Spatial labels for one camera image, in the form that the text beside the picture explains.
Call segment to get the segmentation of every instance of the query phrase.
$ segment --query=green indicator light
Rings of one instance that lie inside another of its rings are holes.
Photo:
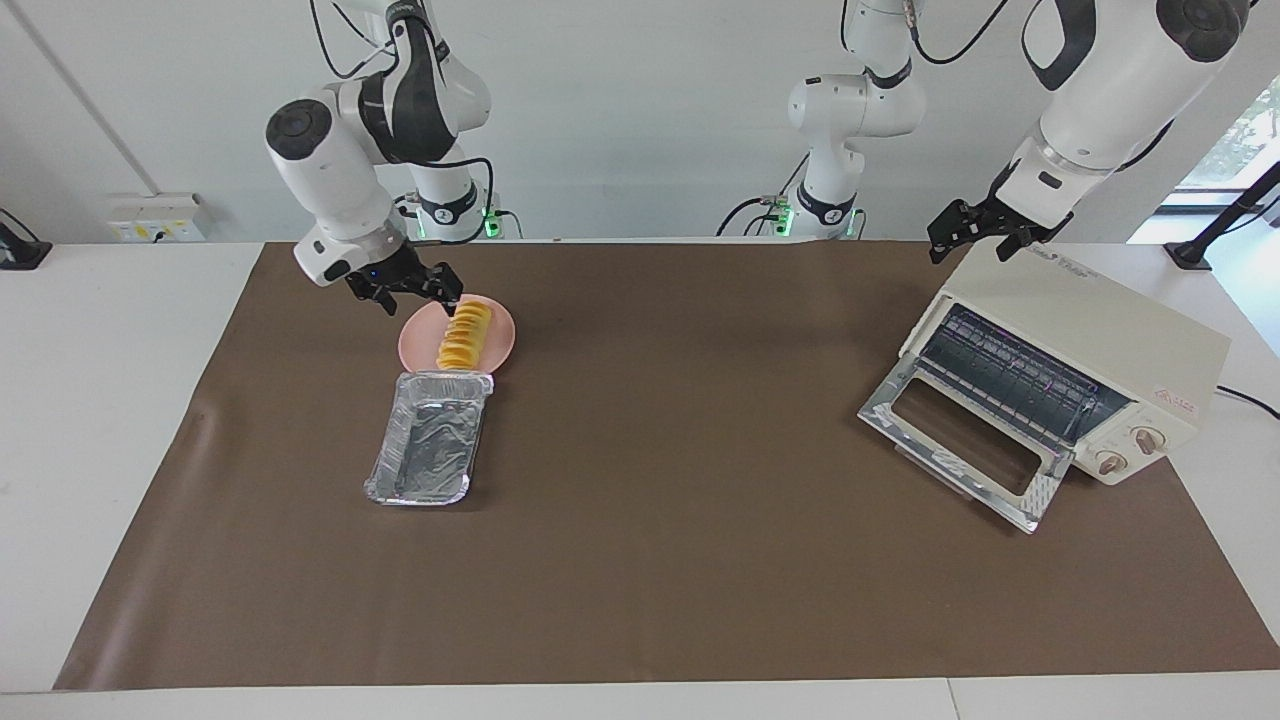
[[[795,222],[796,211],[788,208],[786,219],[782,220],[781,225],[778,225],[778,234],[782,237],[791,237],[791,225],[795,224]]]
[[[863,219],[863,224],[858,227],[858,232],[855,233],[854,220],[856,220],[858,218]],[[854,217],[850,218],[849,220],[849,229],[845,231],[845,237],[854,237],[856,234],[860,234],[864,227],[867,227],[867,213],[864,213],[863,210],[854,210]]]

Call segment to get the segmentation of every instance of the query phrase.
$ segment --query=pink plate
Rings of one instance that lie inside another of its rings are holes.
[[[492,374],[507,361],[511,350],[516,347],[516,320],[497,300],[479,295],[463,295],[462,300],[476,300],[493,310],[489,334],[485,336],[484,348],[480,350],[480,364],[476,366],[476,372]],[[449,316],[438,302],[415,313],[401,331],[399,354],[404,369],[410,373],[439,370],[435,356],[440,352],[440,343],[444,342],[444,331],[448,327]]]

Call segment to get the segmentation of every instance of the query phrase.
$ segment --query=power outlet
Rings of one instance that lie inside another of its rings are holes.
[[[193,195],[159,195],[116,206],[108,224],[120,242],[205,242],[212,223]]]

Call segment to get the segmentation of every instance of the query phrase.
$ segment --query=black stand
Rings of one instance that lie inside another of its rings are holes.
[[[1217,238],[1222,237],[1222,233],[1231,229],[1231,225],[1236,220],[1243,218],[1260,200],[1266,197],[1276,184],[1280,184],[1280,163],[1275,163],[1271,165],[1271,169],[1262,173],[1258,182],[1253,183],[1253,187],[1249,190],[1245,190],[1240,195],[1240,199],[1231,204],[1231,206],[1222,210],[1222,214],[1210,223],[1204,228],[1204,232],[1199,233],[1196,240],[1190,242],[1165,243],[1165,252],[1169,252],[1174,264],[1184,270],[1212,270],[1213,266],[1204,260],[1204,252]]]
[[[0,223],[0,270],[35,270],[52,247],[47,242],[27,242]]]

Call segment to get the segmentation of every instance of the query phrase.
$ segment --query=aluminum foil tray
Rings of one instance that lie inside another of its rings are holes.
[[[471,487],[493,377],[426,372],[401,375],[383,450],[365,495],[380,505],[452,505]]]

